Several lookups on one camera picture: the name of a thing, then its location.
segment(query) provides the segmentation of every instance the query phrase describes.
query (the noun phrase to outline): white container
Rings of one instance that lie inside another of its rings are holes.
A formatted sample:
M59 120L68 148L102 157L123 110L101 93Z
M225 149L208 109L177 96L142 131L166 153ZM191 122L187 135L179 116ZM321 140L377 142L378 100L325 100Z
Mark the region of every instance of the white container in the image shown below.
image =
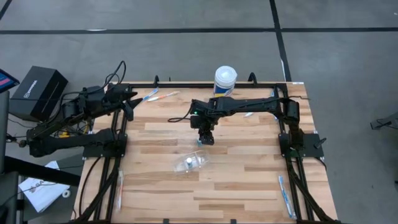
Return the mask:
M235 87L238 74L230 66L221 66L217 69L214 80L214 96L229 96Z

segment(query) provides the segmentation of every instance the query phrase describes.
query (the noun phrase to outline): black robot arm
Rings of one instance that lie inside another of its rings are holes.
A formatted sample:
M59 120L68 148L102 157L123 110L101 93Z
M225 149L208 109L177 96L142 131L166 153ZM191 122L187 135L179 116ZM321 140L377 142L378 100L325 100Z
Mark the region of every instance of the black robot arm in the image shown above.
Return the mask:
M289 98L261 98L251 100L235 100L231 97L211 98L209 102L192 100L190 114L191 128L198 128L199 140L202 144L214 144L211 133L218 120L235 113L269 112L289 126L291 146L295 149L303 147L303 131L299 128L299 103Z
M109 150L125 141L125 136L119 136L112 129L103 129L96 134L74 136L69 138L54 138L52 133L72 126L82 121L89 121L102 115L110 115L116 110L123 110L128 121L134 118L133 109L142 101L142 98L130 100L137 95L136 92L126 91L125 84L109 84L108 91L104 93L99 86L84 88L79 95L62 105L62 115L49 123L38 124L27 131L26 140L22 147L29 145L30 154L42 157L53 153L57 149L66 149L77 146L103 146Z

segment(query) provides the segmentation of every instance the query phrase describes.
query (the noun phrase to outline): black case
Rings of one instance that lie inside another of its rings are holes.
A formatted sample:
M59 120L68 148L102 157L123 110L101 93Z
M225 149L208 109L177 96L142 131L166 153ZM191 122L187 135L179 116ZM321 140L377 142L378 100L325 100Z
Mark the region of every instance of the black case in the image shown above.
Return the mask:
M67 83L56 69L32 66L10 99L10 114L26 121L49 119Z

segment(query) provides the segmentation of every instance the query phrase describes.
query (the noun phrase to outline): gray floor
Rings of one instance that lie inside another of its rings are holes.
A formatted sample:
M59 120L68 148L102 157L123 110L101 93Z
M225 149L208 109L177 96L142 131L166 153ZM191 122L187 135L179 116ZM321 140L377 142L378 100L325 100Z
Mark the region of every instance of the gray floor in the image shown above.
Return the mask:
M277 0L281 26L398 27L396 0ZM273 27L268 1L13 0L2 30ZM293 81L305 82L325 143L328 177L340 220L396 223L398 132L369 122L398 111L398 32L283 34ZM23 79L32 65L58 69L68 90L100 85L120 60L127 81L212 80L233 66L239 79L284 80L274 33L0 35L0 67ZM9 123L9 133L25 129ZM81 150L39 159L7 146L7 155L45 164ZM30 223L62 222L70 209Z

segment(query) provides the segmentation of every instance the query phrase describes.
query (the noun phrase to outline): wooden table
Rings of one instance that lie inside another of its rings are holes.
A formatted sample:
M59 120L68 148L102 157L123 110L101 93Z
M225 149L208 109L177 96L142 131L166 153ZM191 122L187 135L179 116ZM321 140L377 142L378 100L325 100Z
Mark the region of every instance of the wooden table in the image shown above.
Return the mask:
M307 97L302 83L287 83L287 86L290 96ZM138 97L152 91L148 88L135 90ZM157 96L172 91L181 93L140 104L134 109L134 121L127 124L129 142L121 162L124 172L122 209L113 212L112 222L161 223L163 218L169 218L172 223L229 223L231 219L237 219L238 223L294 223L288 218L278 183L278 176L283 175L285 188L290 193L286 164L277 140L279 124L273 115L254 113L243 118L244 114L238 113L221 118L213 131L215 145L203 147L210 154L210 163L196 172L176 175L174 162L199 150L198 133L190 128L189 121L168 123L167 119L182 117L191 99L208 101L212 89L161 88ZM233 98L267 98L271 91L268 88L236 88ZM300 103L300 127L305 133L312 133L315 126L308 100L294 100ZM109 128L111 121L112 116L97 118L95 131ZM85 161L76 211L83 181L94 160ZM88 179L83 210L98 191L103 161L97 163ZM310 193L326 214L337 218L325 168L312 158L304 160L304 167ZM302 216L306 219L300 193L299 198ZM102 218L107 202L108 193L103 200Z

